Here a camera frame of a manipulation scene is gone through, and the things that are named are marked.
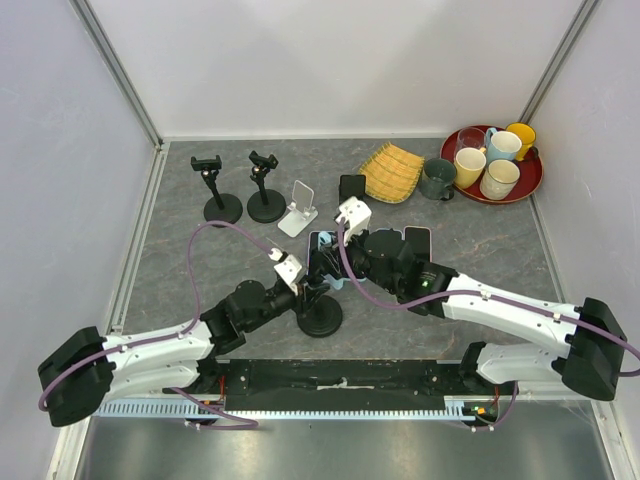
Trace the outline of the purple phone from pole stand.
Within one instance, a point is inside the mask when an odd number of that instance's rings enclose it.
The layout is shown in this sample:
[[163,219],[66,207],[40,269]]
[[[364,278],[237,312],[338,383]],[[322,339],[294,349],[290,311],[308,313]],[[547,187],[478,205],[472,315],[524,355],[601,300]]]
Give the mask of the purple phone from pole stand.
[[380,241],[395,242],[403,240],[402,232],[396,229],[378,229],[375,234]]

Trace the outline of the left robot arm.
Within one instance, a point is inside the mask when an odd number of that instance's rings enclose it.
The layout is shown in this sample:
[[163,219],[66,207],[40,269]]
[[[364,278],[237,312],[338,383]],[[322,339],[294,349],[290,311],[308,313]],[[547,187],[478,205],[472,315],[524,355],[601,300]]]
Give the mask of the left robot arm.
[[244,345],[246,334],[288,311],[311,337],[335,333],[343,313],[328,289],[322,284],[295,294],[282,280],[271,288],[247,280],[189,323],[129,336],[82,328],[39,365],[38,407],[63,427],[126,396],[172,387],[211,392],[220,378],[216,356]]

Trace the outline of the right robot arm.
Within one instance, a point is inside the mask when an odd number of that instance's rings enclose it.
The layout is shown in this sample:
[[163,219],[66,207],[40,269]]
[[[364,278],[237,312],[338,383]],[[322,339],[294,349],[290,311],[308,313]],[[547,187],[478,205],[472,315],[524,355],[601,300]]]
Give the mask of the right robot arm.
[[605,302],[548,302],[491,287],[417,257],[395,230],[354,233],[340,226],[337,249],[350,280],[365,278],[395,297],[389,310],[472,322],[520,338],[517,345],[471,344],[457,371],[465,391],[559,381],[593,400],[615,398],[631,346]]

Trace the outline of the cream case phone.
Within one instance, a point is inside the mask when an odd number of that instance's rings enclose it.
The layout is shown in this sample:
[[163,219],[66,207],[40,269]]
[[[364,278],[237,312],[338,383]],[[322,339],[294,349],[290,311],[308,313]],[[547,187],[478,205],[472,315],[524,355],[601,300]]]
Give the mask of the cream case phone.
[[431,230],[428,227],[406,226],[404,240],[411,247],[413,254],[422,260],[431,260]]

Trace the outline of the black pole stand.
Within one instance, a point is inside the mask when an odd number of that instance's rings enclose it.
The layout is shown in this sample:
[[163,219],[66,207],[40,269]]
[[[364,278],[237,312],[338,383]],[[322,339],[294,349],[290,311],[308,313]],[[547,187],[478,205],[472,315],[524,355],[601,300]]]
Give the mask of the black pole stand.
[[343,311],[338,301],[322,296],[307,311],[298,313],[300,330],[312,338],[326,338],[336,333],[343,322]]
[[203,209],[204,219],[235,224],[243,214],[243,205],[237,196],[220,193],[217,188],[216,180],[222,169],[221,157],[216,155],[213,159],[197,159],[192,156],[190,165],[194,171],[200,173],[202,180],[212,194]]
[[287,209],[284,196],[277,190],[265,187],[267,174],[275,170],[279,162],[273,154],[264,157],[255,150],[249,154],[249,160],[253,164],[250,179],[257,185],[258,191],[247,201],[247,212],[258,223],[273,223],[279,220]]

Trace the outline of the lavender case phone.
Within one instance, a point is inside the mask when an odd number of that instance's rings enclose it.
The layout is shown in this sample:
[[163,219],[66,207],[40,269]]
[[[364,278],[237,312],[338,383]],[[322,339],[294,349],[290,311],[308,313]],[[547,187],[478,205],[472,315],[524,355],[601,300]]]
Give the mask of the lavender case phone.
[[313,262],[314,253],[318,249],[320,231],[312,231],[308,238],[307,249],[307,269],[310,270]]

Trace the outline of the blue phone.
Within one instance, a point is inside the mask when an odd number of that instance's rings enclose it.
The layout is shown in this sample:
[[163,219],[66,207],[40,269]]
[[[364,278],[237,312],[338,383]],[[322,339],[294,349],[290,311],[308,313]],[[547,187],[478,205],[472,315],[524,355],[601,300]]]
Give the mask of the blue phone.
[[324,275],[325,282],[332,289],[341,290],[345,283],[342,277],[342,267],[340,264],[339,252],[335,243],[337,242],[336,231],[319,231],[317,234],[317,249],[329,256],[332,264],[329,272]]

